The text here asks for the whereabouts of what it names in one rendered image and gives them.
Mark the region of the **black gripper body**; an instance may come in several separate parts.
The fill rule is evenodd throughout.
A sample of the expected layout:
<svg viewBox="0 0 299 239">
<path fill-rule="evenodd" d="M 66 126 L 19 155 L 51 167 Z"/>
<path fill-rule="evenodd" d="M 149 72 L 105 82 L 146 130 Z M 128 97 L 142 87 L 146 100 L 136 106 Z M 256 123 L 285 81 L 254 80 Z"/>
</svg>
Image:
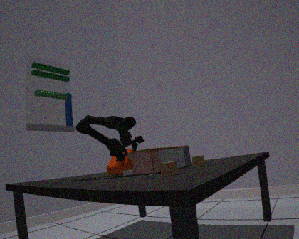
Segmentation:
<svg viewBox="0 0 299 239">
<path fill-rule="evenodd" d="M 120 134 L 120 137 L 121 136 L 125 136 L 125 134 L 126 133 L 128 133 L 128 132 L 123 132 L 123 133 L 121 133 Z M 112 150 L 114 151 L 114 152 L 119 152 L 120 150 L 119 149 L 121 149 L 121 148 L 125 148 L 125 147 L 128 147 L 128 146 L 130 146 L 131 144 L 134 144 L 135 142 L 136 143 L 142 143 L 144 141 L 144 139 L 141 137 L 141 136 L 138 136 L 138 137 L 135 137 L 135 140 L 129 140 L 129 141 L 127 141 L 127 142 L 124 142 L 124 144 L 123 145 L 121 145 L 121 146 L 115 146 L 115 147 L 112 147 Z"/>
</svg>

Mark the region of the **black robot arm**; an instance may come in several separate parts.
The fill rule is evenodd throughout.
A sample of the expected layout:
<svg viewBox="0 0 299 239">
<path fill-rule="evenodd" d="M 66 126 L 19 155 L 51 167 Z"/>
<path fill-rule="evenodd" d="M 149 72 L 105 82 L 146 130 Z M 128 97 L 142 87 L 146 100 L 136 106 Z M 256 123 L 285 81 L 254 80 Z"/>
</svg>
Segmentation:
<svg viewBox="0 0 299 239">
<path fill-rule="evenodd" d="M 121 146 L 121 144 L 124 144 L 124 142 L 131 141 L 132 135 L 130 132 L 126 133 L 125 136 L 121 136 L 118 140 L 109 139 L 106 136 L 102 135 L 101 133 L 95 131 L 90 124 L 96 124 L 96 125 L 102 125 L 106 126 L 109 129 L 115 129 L 115 131 L 118 131 L 119 134 L 123 132 L 128 132 L 132 127 L 136 125 L 136 121 L 133 117 L 116 117 L 116 116 L 109 116 L 109 117 L 94 117 L 90 115 L 86 115 L 84 119 L 79 121 L 79 123 L 76 125 L 76 130 L 83 134 L 89 134 L 90 136 L 96 138 L 99 142 L 102 142 L 107 146 L 107 148 L 111 151 L 110 156 L 115 156 L 117 159 L 116 161 L 123 161 L 126 157 L 126 154 L 123 154 L 122 151 L 114 152 L 112 150 L 112 147 L 115 146 Z"/>
</svg>

